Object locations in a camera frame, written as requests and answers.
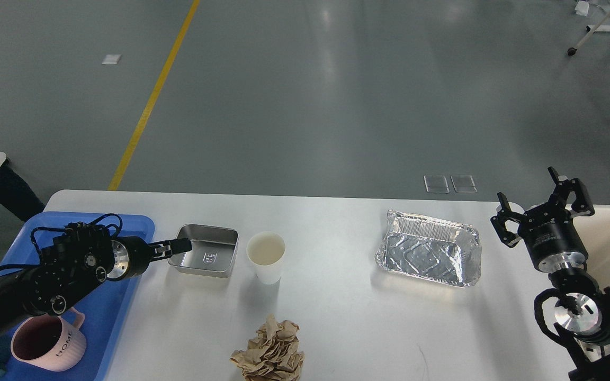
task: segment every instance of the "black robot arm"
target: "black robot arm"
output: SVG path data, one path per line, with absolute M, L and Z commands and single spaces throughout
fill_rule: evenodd
M 541 292 L 533 306 L 540 330 L 565 347 L 576 369 L 569 373 L 572 381 L 603 381 L 610 379 L 610 287 L 603 292 L 596 280 L 587 273 L 588 252 L 583 245 L 573 219 L 593 215 L 585 185 L 574 178 L 559 176 L 548 168 L 554 191 L 547 202 L 523 213 L 513 212 L 507 198 L 498 193 L 498 214 L 491 224 L 501 242 L 512 248 L 523 240 L 536 270 L 547 273 L 553 288 Z M 576 200 L 567 209 L 571 194 Z M 506 222 L 516 222 L 517 232 L 510 232 Z M 545 324 L 543 303 L 556 298 L 553 325 L 557 333 Z
M 150 262 L 191 250 L 188 239 L 146 243 L 140 237 L 119 237 L 119 225 L 73 222 L 62 229 L 40 227 L 31 240 L 39 254 L 38 265 L 5 265 L 0 272 L 0 335 L 28 316 L 60 315 L 90 294 L 105 280 L 128 279 L 145 272 Z M 57 231 L 53 244 L 39 249 L 34 234 Z

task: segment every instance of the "aluminum foil tray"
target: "aluminum foil tray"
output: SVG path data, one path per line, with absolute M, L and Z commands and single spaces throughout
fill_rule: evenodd
M 481 276 L 479 233 L 470 225 L 388 210 L 375 262 L 393 273 L 470 287 Z

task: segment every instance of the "cable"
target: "cable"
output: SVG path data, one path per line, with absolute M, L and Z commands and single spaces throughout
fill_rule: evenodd
M 100 221 L 107 219 L 107 217 L 111 217 L 114 216 L 119 220 L 119 226 L 115 225 L 115 224 L 109 224 L 106 227 L 109 228 L 110 226 L 114 227 L 114 233 L 112 234 L 112 238 L 119 236 L 119 233 L 121 232 L 121 228 L 124 226 L 124 221 L 121 219 L 121 216 L 118 214 L 114 214 L 114 213 L 106 213 L 101 215 L 100 217 L 98 217 L 97 219 L 94 219 L 93 221 L 89 222 L 89 225 L 95 225 L 97 223 L 99 223 Z
M 37 254 L 39 254 L 39 256 L 41 257 L 41 249 L 39 249 L 39 245 L 37 244 L 37 239 L 34 238 L 34 234 L 38 231 L 65 232 L 66 230 L 61 229 L 61 228 L 47 228 L 44 226 L 40 226 L 40 227 L 32 229 L 32 232 L 30 232 L 30 240 L 32 241 L 32 244 L 34 245 L 34 249 L 37 251 Z

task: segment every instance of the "white paper cup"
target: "white paper cup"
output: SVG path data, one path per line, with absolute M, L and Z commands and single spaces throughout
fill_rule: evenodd
M 259 232 L 249 240 L 246 255 L 263 284 L 276 284 L 281 278 L 285 251 L 286 244 L 276 232 Z
M 11 353 L 15 359 L 50 371 L 64 371 L 75 366 L 86 350 L 86 337 L 79 331 L 84 314 L 77 314 L 70 324 L 60 316 L 44 314 L 27 319 L 15 330 Z

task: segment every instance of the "black pants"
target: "black pants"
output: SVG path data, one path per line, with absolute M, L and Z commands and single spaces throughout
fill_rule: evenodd
M 8 164 L 0 168 L 0 204 L 22 221 L 44 210 L 44 204 L 30 186 Z

